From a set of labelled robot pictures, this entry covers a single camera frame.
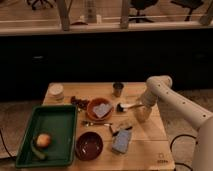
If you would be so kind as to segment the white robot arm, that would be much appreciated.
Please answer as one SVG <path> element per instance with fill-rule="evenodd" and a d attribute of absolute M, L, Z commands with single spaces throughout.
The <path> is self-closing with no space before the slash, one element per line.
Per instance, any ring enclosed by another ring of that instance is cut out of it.
<path fill-rule="evenodd" d="M 177 110 L 197 131 L 192 170 L 213 171 L 213 112 L 173 91 L 172 83 L 168 75 L 149 77 L 140 101 L 151 108 L 161 99 Z"/>

